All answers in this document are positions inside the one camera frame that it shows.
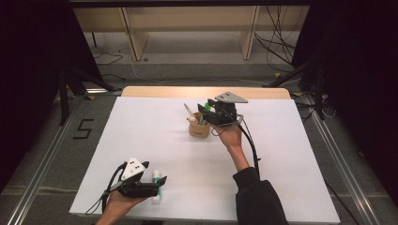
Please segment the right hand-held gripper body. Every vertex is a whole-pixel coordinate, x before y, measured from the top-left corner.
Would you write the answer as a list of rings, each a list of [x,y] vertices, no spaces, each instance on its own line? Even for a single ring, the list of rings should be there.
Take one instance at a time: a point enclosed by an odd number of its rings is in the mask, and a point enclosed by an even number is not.
[[[210,107],[212,114],[205,115],[205,120],[215,126],[234,124],[237,121],[237,103],[247,103],[248,100],[232,92],[225,92],[213,98],[219,105]]]

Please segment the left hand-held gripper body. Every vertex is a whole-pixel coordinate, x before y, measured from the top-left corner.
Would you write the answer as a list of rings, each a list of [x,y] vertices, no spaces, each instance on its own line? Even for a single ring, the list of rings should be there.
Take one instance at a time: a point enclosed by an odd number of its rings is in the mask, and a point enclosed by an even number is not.
[[[155,197],[160,187],[156,183],[141,181],[145,170],[142,162],[136,157],[131,157],[116,169],[109,184],[109,191],[118,191],[124,197],[132,199]]]

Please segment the green highlighter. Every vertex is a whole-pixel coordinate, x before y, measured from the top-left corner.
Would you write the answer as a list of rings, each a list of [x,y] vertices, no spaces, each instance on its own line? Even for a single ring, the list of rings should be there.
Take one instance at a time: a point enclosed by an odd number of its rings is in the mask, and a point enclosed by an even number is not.
[[[210,106],[209,106],[208,102],[205,103],[204,107],[206,110],[210,110]],[[199,125],[205,126],[206,124],[207,124],[207,121],[204,119],[203,115],[201,115]]]

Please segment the silver pen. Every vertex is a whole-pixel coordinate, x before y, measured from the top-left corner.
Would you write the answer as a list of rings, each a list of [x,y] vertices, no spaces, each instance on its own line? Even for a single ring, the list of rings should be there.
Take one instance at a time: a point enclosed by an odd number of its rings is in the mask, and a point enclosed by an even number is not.
[[[184,107],[189,114],[189,117],[187,118],[187,120],[190,123],[194,122],[196,120],[196,117],[194,116],[193,112],[191,111],[191,109],[189,108],[189,106],[187,104],[184,104]]]

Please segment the wooden pen holder cup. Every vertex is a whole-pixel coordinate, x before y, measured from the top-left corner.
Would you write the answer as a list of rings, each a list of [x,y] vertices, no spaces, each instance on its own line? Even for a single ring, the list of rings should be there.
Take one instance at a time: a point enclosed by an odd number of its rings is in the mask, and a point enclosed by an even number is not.
[[[189,133],[196,138],[206,138],[210,133],[210,125],[208,123],[200,124],[202,114],[195,112],[187,118],[189,122]]]

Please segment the person's right hand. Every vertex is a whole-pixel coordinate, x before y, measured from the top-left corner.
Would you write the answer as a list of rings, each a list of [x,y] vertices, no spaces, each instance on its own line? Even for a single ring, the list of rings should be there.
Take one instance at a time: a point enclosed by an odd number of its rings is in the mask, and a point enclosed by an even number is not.
[[[230,154],[237,154],[242,151],[242,132],[238,126],[219,127],[211,125],[211,127],[217,132],[218,137]]]

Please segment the person's left hand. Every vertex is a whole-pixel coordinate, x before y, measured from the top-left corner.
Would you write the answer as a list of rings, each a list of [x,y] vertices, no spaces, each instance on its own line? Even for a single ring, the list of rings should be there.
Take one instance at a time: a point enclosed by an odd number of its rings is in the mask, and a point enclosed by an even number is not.
[[[106,218],[122,218],[124,217],[135,205],[145,201],[145,198],[128,198],[124,197],[120,192],[114,191],[109,197],[105,211],[102,217]]]

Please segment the white and green glue stick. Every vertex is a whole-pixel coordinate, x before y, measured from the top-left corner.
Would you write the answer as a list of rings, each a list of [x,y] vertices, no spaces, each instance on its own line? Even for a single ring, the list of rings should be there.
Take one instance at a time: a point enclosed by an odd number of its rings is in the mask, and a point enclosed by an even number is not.
[[[161,172],[160,171],[154,171],[152,173],[152,182],[153,183],[158,183],[161,179]],[[152,198],[153,203],[159,203],[161,201],[161,190],[158,189],[157,195]]]

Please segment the white board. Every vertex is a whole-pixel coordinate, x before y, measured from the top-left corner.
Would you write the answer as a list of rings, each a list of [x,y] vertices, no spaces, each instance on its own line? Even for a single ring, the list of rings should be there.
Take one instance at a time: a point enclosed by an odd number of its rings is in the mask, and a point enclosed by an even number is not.
[[[135,157],[149,161],[143,176],[167,177],[161,201],[146,200],[132,218],[234,221],[236,169],[219,138],[195,138],[187,111],[197,98],[119,97],[80,185],[71,213],[83,215],[106,189],[115,169]],[[275,188],[292,224],[337,224],[340,219],[291,99],[252,99],[237,107],[253,139],[247,158],[259,157],[262,178]]]

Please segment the wooden table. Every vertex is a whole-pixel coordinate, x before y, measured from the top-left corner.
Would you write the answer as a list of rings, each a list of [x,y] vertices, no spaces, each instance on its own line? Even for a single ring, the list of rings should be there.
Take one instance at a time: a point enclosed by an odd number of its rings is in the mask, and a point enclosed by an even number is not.
[[[246,99],[290,99],[284,88],[233,87],[233,86],[127,86],[122,97],[138,98],[214,98],[232,92]]]

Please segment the beige shelf unit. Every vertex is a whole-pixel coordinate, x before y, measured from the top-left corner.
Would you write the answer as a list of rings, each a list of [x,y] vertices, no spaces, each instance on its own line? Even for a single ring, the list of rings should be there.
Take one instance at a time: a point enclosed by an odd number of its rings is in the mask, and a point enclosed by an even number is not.
[[[103,7],[76,8],[82,30],[90,33],[123,33],[130,55],[139,61],[150,32],[234,31],[242,57],[251,57],[256,31],[271,31],[278,23],[284,32],[299,31],[308,6],[248,7]]]

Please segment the black metal stand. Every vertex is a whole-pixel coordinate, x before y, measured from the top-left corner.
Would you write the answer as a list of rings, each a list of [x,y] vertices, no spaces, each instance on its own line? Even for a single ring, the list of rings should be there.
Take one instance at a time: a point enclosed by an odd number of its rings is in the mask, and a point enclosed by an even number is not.
[[[311,57],[307,62],[295,68],[293,71],[288,72],[285,76],[281,77],[277,81],[271,82],[269,84],[263,84],[263,87],[269,87],[269,88],[279,87],[283,83],[286,83],[296,78],[298,75],[301,75],[301,81],[299,82],[298,88],[301,91],[310,91],[312,89],[314,90],[315,92],[314,108],[319,118],[321,120],[324,120],[325,116],[322,112],[324,76],[323,76],[323,62],[321,60]]]
[[[95,77],[94,75],[90,75],[89,73],[77,67],[64,67],[58,76],[59,96],[61,104],[61,126],[63,126],[67,122],[67,119],[69,117],[69,101],[67,88],[69,88],[74,95],[83,96],[87,93],[87,90],[83,85],[83,81],[89,81],[99,87],[104,88],[107,91],[119,91],[119,88],[115,88],[110,84],[104,82],[100,75]]]

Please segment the dark curtain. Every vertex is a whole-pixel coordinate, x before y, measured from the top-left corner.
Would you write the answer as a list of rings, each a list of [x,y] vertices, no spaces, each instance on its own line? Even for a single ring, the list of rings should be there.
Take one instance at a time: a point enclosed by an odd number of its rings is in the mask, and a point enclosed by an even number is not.
[[[69,0],[0,0],[0,191],[76,69],[101,78]]]
[[[295,66],[310,58],[338,13],[324,90],[398,205],[398,0],[310,0]]]

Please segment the aluminium floor rail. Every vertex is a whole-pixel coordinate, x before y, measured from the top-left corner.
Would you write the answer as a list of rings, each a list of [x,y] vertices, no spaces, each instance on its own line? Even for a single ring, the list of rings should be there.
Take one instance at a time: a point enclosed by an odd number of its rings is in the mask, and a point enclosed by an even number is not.
[[[70,124],[73,122],[75,113],[82,102],[82,97],[75,97],[68,101],[69,115],[63,125],[60,125],[57,119],[57,115],[60,114],[60,103],[55,102],[49,117],[38,131],[38,136],[31,149],[23,156],[22,161],[0,194],[1,198],[10,197],[14,201],[8,204],[11,211],[6,216],[5,222],[0,222],[0,225],[23,224],[33,200],[38,194],[39,187],[61,149]]]
[[[312,115],[312,118],[364,223],[366,225],[381,225],[371,202],[350,169],[326,122],[320,118],[317,112]]]

